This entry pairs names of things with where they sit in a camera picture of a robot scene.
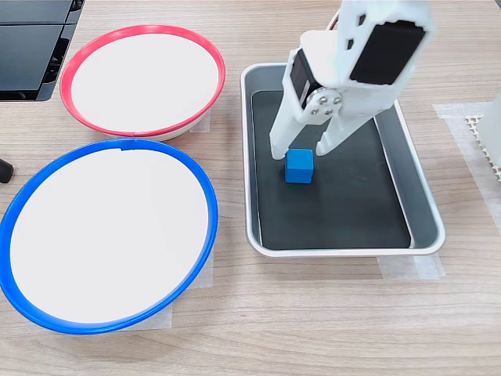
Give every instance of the wooden table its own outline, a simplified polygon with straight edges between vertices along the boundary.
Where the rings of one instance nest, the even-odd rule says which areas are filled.
[[[176,24],[216,44],[228,68],[211,132],[170,143],[216,189],[214,287],[187,291],[172,329],[91,337],[53,333],[0,298],[0,375],[501,374],[501,236],[449,129],[432,104],[501,92],[501,10],[494,1],[432,2],[438,35],[401,97],[445,222],[440,280],[384,280],[374,258],[268,260],[246,241],[240,123],[242,70],[285,61],[339,1],[88,1],[67,60],[93,38],[132,24]],[[134,72],[140,77],[141,71]],[[77,123],[59,90],[45,103],[0,103],[3,213],[53,159],[104,137]]]

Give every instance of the blue cube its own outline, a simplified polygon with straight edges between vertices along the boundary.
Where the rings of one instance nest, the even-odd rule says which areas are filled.
[[[309,184],[313,177],[313,151],[289,149],[285,167],[286,183]]]

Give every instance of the tape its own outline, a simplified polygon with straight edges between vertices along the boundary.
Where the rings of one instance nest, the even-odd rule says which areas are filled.
[[[477,145],[482,150],[482,153],[485,155],[485,159],[489,162],[489,165],[491,166],[492,171],[494,172],[494,175],[496,175],[496,178],[498,179],[499,182],[501,182],[501,167],[498,166],[493,159],[491,159],[491,154],[489,151],[491,148],[498,148],[499,144],[499,139],[496,135],[489,135],[490,137],[485,137],[486,142],[489,143],[489,150],[487,149],[487,146],[481,141],[480,138],[480,132],[478,131],[478,123],[482,119],[482,124],[486,125],[487,123],[484,123],[483,121],[485,120],[483,117],[465,117],[465,121],[467,122],[468,126],[470,127],[470,130],[473,132],[473,135],[475,136],[475,139],[477,141]],[[489,122],[488,125],[490,126],[498,126],[498,122]]]
[[[445,119],[477,183],[485,205],[501,233],[501,184],[468,124],[471,122],[469,119],[480,118],[490,104],[489,102],[442,104],[435,105],[434,109],[440,118]]]
[[[210,288],[214,286],[214,252],[211,252],[209,258],[205,262],[204,267],[198,273],[195,280],[188,286],[187,290],[194,288]],[[172,304],[168,305],[160,312],[148,317],[146,320],[126,327],[123,331],[151,331],[158,329],[168,329],[172,327]]]
[[[377,263],[385,280],[438,280],[445,275],[437,253],[430,256],[381,256]]]

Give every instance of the metal tray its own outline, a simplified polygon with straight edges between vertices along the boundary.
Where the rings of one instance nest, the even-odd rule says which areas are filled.
[[[445,230],[398,102],[336,150],[315,156],[311,184],[287,184],[269,150],[285,64],[248,67],[241,77],[246,232],[268,257],[430,255]],[[315,149],[324,126],[291,147]]]

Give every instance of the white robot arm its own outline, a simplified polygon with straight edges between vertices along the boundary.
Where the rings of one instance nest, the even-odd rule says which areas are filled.
[[[285,157],[303,127],[330,119],[316,147],[325,155],[390,108],[433,33],[425,1],[344,1],[338,30],[307,31],[290,52],[270,132],[273,158]]]

